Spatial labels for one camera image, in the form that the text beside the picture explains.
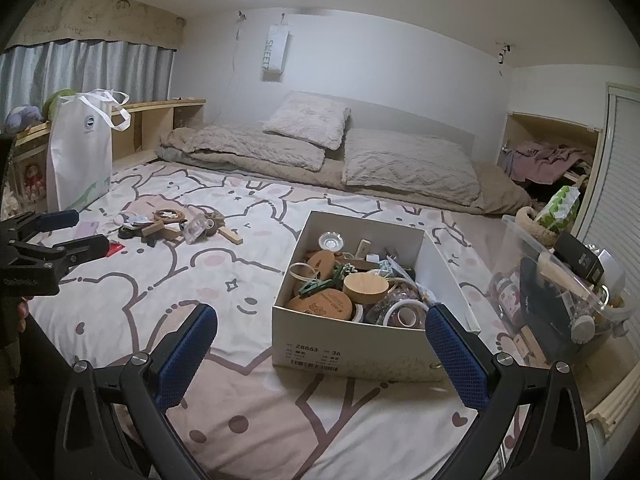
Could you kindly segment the left hand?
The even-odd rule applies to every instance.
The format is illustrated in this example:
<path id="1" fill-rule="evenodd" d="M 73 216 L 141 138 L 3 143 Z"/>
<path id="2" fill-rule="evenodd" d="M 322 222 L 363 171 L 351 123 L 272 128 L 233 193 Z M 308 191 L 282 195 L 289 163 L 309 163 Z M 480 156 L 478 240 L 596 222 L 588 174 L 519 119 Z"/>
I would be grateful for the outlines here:
<path id="1" fill-rule="evenodd" d="M 28 303 L 25 299 L 22 299 L 17 305 L 17 329 L 20 333 L 23 333 L 26 328 L 26 320 L 29 316 Z"/>

